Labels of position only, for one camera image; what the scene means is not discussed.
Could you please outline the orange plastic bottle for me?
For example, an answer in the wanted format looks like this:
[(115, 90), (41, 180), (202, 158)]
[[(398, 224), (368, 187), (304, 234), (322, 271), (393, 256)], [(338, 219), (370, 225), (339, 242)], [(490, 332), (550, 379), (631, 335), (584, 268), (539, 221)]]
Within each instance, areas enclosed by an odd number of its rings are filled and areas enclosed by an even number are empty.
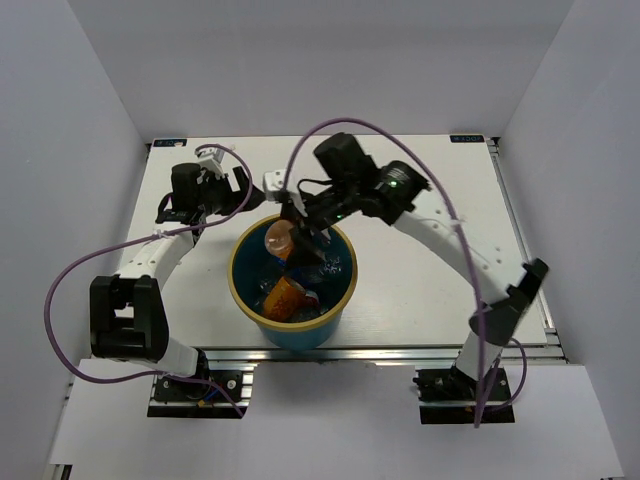
[(264, 245), (281, 265), (285, 265), (287, 258), (294, 248), (291, 231), (294, 225), (285, 219), (276, 220), (266, 231)]
[(281, 277), (266, 296), (261, 314), (272, 321), (288, 322), (306, 301), (306, 290), (295, 280)]

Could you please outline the blue label bottle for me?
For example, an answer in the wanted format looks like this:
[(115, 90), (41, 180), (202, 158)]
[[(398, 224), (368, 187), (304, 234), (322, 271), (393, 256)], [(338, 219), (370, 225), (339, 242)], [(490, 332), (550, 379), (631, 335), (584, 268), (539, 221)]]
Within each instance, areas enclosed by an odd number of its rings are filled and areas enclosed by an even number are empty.
[(333, 281), (344, 273), (344, 262), (339, 255), (326, 255), (321, 264), (300, 268), (300, 278), (306, 284), (320, 284)]
[(308, 267), (285, 268), (283, 276), (300, 284), (310, 282), (310, 270)]

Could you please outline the red label water bottle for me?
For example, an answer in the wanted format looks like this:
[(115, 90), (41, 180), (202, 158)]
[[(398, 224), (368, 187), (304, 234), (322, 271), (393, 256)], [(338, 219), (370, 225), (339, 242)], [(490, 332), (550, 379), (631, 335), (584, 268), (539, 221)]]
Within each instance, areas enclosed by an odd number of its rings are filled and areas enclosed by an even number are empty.
[(314, 320), (321, 315), (321, 305), (318, 296), (313, 291), (307, 291), (305, 297), (300, 301), (291, 320), (294, 323), (301, 323)]

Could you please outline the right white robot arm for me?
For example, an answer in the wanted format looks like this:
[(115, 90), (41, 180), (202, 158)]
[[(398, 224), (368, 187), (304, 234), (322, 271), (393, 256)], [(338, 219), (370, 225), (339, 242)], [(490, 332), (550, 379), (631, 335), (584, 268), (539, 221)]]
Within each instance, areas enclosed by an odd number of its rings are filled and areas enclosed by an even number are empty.
[(290, 262), (319, 261), (312, 242), (354, 213), (379, 219), (425, 246), (472, 288), (476, 308), (470, 332), (453, 363), (451, 384), (472, 399), (488, 385), (488, 372), (538, 296), (549, 273), (540, 258), (513, 262), (497, 246), (472, 241), (449, 195), (414, 152), (411, 164), (394, 160), (379, 167), (356, 137), (336, 133), (313, 151), (328, 179), (317, 194), (301, 191), (293, 167), (263, 177), (267, 197), (294, 224)]

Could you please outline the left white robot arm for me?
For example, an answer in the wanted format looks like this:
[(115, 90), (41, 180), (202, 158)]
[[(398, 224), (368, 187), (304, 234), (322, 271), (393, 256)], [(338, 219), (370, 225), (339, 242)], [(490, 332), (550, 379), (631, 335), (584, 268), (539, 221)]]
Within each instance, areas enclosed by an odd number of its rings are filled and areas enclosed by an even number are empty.
[(171, 170), (171, 191), (155, 218), (156, 236), (145, 241), (126, 265), (96, 277), (89, 289), (90, 343), (99, 358), (128, 361), (177, 376), (177, 387), (199, 399), (211, 387), (211, 374), (198, 365), (196, 348), (170, 336), (161, 291), (174, 269), (197, 245), (207, 219), (228, 218), (264, 201), (241, 167), (229, 176), (213, 160), (182, 163)]

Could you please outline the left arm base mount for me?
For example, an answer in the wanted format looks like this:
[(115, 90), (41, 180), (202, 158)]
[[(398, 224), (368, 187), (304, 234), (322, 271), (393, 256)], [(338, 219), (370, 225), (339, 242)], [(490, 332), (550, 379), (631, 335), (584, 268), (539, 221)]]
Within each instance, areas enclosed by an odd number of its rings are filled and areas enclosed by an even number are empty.
[(240, 419), (248, 408), (254, 364), (211, 361), (210, 385), (189, 384), (165, 377), (154, 379), (147, 407), (148, 418)]

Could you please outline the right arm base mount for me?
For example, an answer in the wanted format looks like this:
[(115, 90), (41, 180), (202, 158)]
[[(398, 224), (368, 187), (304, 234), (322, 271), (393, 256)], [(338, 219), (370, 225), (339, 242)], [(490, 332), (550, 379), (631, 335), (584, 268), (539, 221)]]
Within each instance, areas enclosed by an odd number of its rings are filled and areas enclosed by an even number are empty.
[[(472, 425), (475, 419), (475, 389), (454, 380), (450, 369), (420, 369), (413, 383), (417, 388), (422, 425)], [(514, 424), (512, 396), (505, 370), (499, 367), (482, 413), (482, 424)]]

